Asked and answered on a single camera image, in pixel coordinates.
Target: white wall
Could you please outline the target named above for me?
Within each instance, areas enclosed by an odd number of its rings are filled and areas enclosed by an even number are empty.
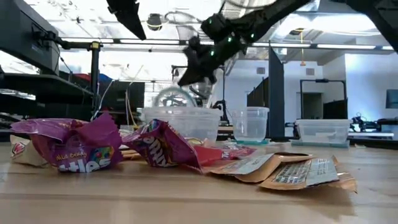
[[[348,117],[361,113],[368,121],[398,116],[386,109],[386,90],[398,89],[398,55],[346,54]]]
[[[323,77],[329,80],[346,80],[346,62],[345,56],[342,55],[326,65],[322,66]],[[324,84],[325,93],[323,94],[323,102],[329,103],[335,100],[344,99],[343,84],[331,82]]]
[[[294,122],[299,118],[297,107],[297,93],[300,92],[300,79],[323,78],[322,67],[316,62],[306,62],[307,66],[300,66],[300,62],[289,62],[284,65],[285,70],[285,122]],[[266,75],[258,75],[257,67],[265,67]],[[314,68],[315,76],[307,76],[306,68]],[[243,108],[247,104],[247,95],[257,87],[263,77],[268,77],[268,62],[264,60],[238,60],[229,76],[226,78],[225,100],[227,108]],[[222,98],[222,84],[217,88],[218,97]],[[323,84],[304,83],[304,92],[323,93]]]

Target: ceiling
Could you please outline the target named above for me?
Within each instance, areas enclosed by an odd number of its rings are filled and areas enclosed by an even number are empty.
[[[42,17],[56,27],[61,37],[74,38],[123,38],[136,39],[116,18],[109,13],[106,0],[25,0]],[[233,0],[246,6],[270,4],[274,0]],[[145,0],[141,1],[139,17],[148,39],[187,40],[196,32],[187,26],[164,24],[160,31],[151,31],[145,25],[151,13],[165,15],[170,11],[187,12],[201,20],[206,19],[220,9],[221,0]],[[223,14],[228,18],[243,16],[250,10],[239,9],[226,4]],[[179,22],[189,22],[189,26],[199,33],[202,39],[206,35],[200,25],[186,17],[174,17]],[[301,35],[291,35],[293,29],[304,28]],[[371,44],[387,45],[386,40],[374,28],[370,20],[355,14],[344,4],[327,0],[314,0],[297,12],[278,22],[260,40],[267,42],[321,43],[321,44]],[[112,45],[105,47],[100,55],[100,70],[116,79],[170,80],[171,65],[186,65],[181,46],[164,45]],[[311,60],[327,58],[335,50],[278,49],[284,61]],[[63,51],[61,56],[73,72],[90,71],[91,54],[89,52]],[[249,49],[240,59],[267,59],[266,48]],[[32,67],[20,61],[8,60],[5,70],[25,72]],[[60,69],[67,70],[60,62]]]

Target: crumpled wrapper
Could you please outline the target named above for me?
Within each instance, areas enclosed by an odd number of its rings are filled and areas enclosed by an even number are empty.
[[[123,144],[137,151],[150,166],[185,165],[201,172],[195,150],[167,122],[158,119],[123,137]]]
[[[105,113],[87,123],[75,119],[31,119],[11,125],[30,136],[37,152],[60,172],[92,172],[116,165],[123,157],[121,137]]]

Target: table surface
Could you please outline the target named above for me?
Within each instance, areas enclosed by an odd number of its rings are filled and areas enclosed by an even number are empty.
[[[9,163],[0,145],[1,223],[396,223],[398,151],[309,147],[274,151],[334,154],[358,194],[319,187],[293,192],[123,162],[113,170],[59,174]]]

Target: doorway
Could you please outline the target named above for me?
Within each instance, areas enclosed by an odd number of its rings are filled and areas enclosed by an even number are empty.
[[[301,116],[301,97],[297,93],[297,118],[300,119],[322,119],[323,102],[322,93],[303,93],[303,117]]]

